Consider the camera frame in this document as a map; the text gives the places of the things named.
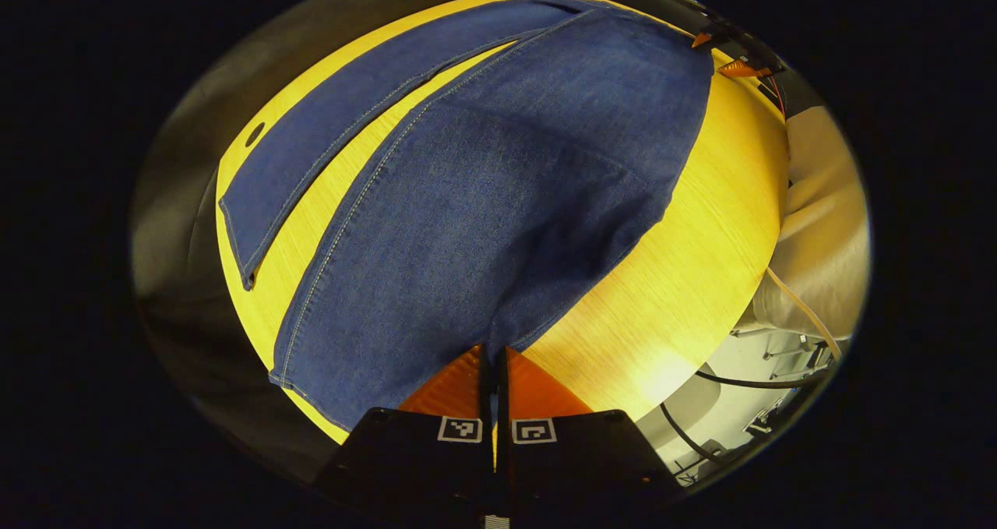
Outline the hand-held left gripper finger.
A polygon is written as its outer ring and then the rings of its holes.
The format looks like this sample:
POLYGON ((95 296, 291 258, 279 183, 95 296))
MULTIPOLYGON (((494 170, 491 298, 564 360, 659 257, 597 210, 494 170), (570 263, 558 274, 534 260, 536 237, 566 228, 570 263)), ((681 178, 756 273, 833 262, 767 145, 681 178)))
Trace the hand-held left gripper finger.
POLYGON ((487 354, 472 347, 398 408, 369 409, 315 480, 359 516, 481 516, 494 476, 487 354))
POLYGON ((683 500, 625 411, 592 411, 530 359, 496 358, 496 505, 509 518, 655 518, 683 500))

